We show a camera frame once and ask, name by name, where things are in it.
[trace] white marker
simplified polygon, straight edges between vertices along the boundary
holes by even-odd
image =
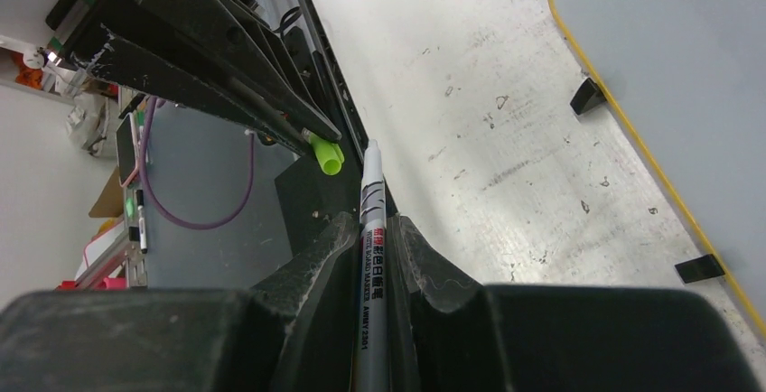
[[[360,197],[360,317],[354,363],[357,392],[388,392],[386,324],[386,184],[378,143],[364,153]]]

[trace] whiteboard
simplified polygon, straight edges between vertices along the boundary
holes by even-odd
[[[764,331],[766,4],[549,1]]]

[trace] phone screen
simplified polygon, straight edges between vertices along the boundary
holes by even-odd
[[[133,114],[125,117],[117,128],[117,164],[120,184],[126,184],[135,171],[135,144],[133,142]]]

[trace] black bracket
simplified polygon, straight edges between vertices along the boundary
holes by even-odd
[[[676,271],[681,276],[684,284],[704,281],[718,276],[725,275],[724,268],[713,254],[692,259],[680,264],[676,264]]]
[[[595,80],[588,78],[582,85],[580,85],[577,92],[575,92],[572,101],[569,102],[569,106],[572,107],[572,110],[577,115],[582,115],[605,102],[606,97],[601,91],[601,88],[599,88]]]

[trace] yellow edge trim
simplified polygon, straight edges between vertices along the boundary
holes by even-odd
[[[609,91],[608,88],[606,88],[606,85],[601,79],[601,75],[599,75],[598,71],[596,71],[596,68],[593,67],[593,64],[585,56],[583,49],[581,49],[580,45],[577,44],[577,40],[575,40],[574,36],[572,36],[572,33],[569,32],[569,29],[561,20],[561,17],[558,15],[558,11],[556,10],[556,2],[554,2],[554,0],[548,0],[548,7],[551,10],[551,14],[553,15],[553,18],[556,21],[556,24],[558,24],[559,29],[564,34],[566,39],[569,41],[570,45],[572,46],[574,51],[577,53],[577,56],[579,56],[580,59],[583,61],[583,63],[585,64],[585,67],[591,72],[591,75],[593,76],[593,80],[595,80],[595,82],[601,88],[604,96],[606,96],[606,99],[612,105],[612,109],[617,114],[617,118],[620,119],[624,127],[628,130],[628,133],[631,134],[634,143],[638,146],[640,151],[644,154],[644,156],[646,157],[651,167],[654,169],[659,179],[665,185],[668,193],[670,194],[670,197],[678,205],[681,212],[684,214],[684,217],[686,217],[689,224],[692,226],[692,229],[694,230],[696,235],[699,237],[703,246],[705,246],[705,249],[711,254],[713,254],[715,258],[718,259],[718,262],[721,263],[721,268],[726,273],[725,278],[729,282],[729,285],[732,287],[732,289],[734,290],[734,293],[740,299],[740,302],[744,306],[745,311],[747,311],[747,313],[750,314],[753,322],[755,323],[755,325],[758,327],[759,331],[761,332],[761,335],[763,337],[766,337],[766,324],[764,324],[763,320],[761,319],[761,316],[758,314],[758,311],[755,310],[755,307],[752,305],[750,300],[745,295],[744,290],[740,287],[739,283],[734,278],[734,275],[732,275],[732,272],[728,269],[726,264],[724,264],[724,261],[721,259],[721,256],[713,247],[713,244],[710,243],[710,240],[705,235],[705,232],[703,232],[702,229],[699,227],[699,225],[697,225],[696,220],[694,219],[694,216],[692,216],[691,211],[689,211],[689,208],[681,200],[681,197],[678,195],[678,192],[670,183],[670,180],[668,179],[668,177],[666,177],[665,174],[662,172],[662,169],[659,167],[659,164],[654,159],[654,156],[651,155],[651,153],[649,152],[649,149],[641,140],[639,133],[636,131],[636,129],[631,124],[631,122],[628,120],[628,117],[625,116],[625,112],[622,111],[622,108],[617,103],[617,100],[614,98],[614,95],[612,94],[611,91]]]

